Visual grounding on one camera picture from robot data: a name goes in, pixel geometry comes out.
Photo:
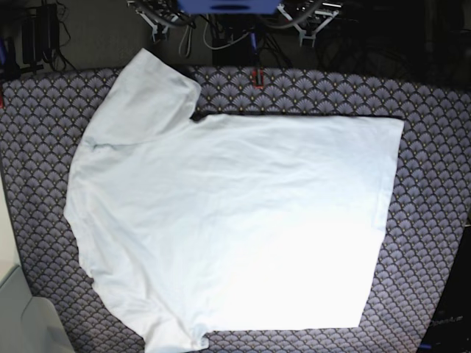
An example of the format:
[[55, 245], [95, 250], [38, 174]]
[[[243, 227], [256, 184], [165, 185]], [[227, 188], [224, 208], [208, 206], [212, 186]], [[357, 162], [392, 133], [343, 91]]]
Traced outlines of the blue box overhead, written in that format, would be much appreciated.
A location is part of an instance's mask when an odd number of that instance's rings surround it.
[[272, 14], [281, 0], [178, 0], [189, 14]]

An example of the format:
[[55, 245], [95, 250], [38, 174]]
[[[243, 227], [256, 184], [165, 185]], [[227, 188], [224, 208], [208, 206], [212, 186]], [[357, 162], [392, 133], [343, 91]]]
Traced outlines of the red table clamp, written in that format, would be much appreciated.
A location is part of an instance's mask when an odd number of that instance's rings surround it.
[[257, 89], [262, 89], [264, 88], [264, 75], [263, 75], [263, 70], [261, 68], [256, 68], [252, 72], [252, 78], [253, 78], [253, 85]]

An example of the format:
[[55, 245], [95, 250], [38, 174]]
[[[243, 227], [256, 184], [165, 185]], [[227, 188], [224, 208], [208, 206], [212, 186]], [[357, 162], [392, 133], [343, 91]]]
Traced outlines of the white plastic bin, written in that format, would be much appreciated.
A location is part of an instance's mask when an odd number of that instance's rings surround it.
[[1, 351], [74, 351], [54, 305], [32, 295], [18, 265], [1, 278]]

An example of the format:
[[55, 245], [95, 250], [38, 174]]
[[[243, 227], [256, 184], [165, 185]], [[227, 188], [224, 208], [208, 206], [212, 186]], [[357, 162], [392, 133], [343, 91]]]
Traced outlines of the white T-shirt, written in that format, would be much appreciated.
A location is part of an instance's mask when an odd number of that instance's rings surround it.
[[147, 352], [213, 331], [356, 328], [392, 199], [396, 118], [209, 115], [147, 50], [75, 151], [64, 216], [105, 307]]

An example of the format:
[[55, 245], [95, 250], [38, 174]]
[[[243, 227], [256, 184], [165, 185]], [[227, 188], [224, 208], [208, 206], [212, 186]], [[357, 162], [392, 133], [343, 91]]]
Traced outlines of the fan-patterned table cloth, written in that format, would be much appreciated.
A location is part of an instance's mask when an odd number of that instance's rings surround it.
[[[371, 293], [359, 327], [215, 332], [210, 352], [415, 352], [452, 271], [470, 210], [470, 95], [355, 74], [189, 67], [202, 89], [196, 112], [392, 115], [404, 120], [397, 176]], [[29, 288], [56, 307], [77, 352], [142, 352], [80, 268], [63, 216], [68, 170], [115, 68], [5, 82], [1, 177]]]

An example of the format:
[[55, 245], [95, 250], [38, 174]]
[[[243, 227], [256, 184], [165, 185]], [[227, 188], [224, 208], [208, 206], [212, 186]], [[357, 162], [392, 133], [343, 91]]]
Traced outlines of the black device at right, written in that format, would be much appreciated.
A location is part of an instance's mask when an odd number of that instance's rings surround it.
[[454, 264], [418, 352], [470, 351], [470, 227], [464, 228]]

